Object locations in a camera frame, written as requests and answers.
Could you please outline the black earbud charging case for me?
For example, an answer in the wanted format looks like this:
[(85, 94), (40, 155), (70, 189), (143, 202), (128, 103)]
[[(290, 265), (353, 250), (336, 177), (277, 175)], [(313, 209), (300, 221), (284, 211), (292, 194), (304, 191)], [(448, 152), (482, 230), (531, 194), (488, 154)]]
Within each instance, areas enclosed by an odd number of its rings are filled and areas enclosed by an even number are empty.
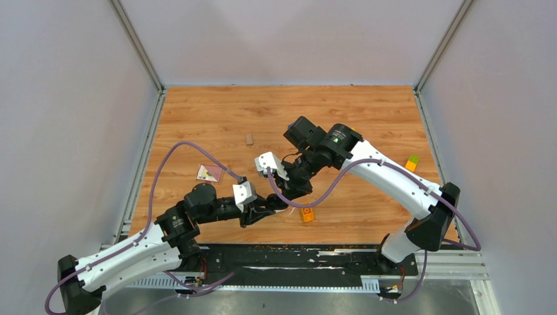
[(282, 201), (276, 194), (269, 194), (266, 197), (265, 208), (276, 212), (284, 211), (289, 207), (287, 203)]

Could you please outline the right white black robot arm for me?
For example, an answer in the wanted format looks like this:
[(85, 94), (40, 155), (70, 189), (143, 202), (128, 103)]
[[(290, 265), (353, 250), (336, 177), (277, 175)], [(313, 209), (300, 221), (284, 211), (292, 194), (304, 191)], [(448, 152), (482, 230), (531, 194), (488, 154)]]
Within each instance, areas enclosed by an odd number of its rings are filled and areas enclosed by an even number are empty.
[(391, 274), (410, 254), (423, 249), (438, 251), (455, 217), (460, 188), (448, 182), (439, 185), (403, 168), (380, 153), (361, 134), (337, 123), (328, 131), (299, 117), (283, 134), (298, 151), (293, 162), (282, 162), (285, 178), (275, 177), (282, 195), (292, 201), (311, 193), (311, 179), (325, 167), (344, 176), (363, 179), (400, 203), (412, 219), (393, 234), (388, 234), (375, 256), (375, 265)]

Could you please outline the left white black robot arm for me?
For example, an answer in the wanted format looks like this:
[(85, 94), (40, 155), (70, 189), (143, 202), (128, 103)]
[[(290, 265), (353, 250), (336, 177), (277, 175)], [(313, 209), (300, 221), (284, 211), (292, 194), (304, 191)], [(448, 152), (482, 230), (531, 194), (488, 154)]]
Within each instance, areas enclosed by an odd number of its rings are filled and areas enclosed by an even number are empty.
[(195, 238), (200, 224), (238, 219), (251, 225), (287, 207), (276, 194), (263, 198), (250, 181), (233, 185), (233, 196), (217, 197), (211, 184), (197, 184), (184, 199), (144, 230), (87, 257), (58, 261), (60, 293), (66, 314), (88, 314), (103, 298), (133, 282), (181, 266), (196, 270), (201, 253)]

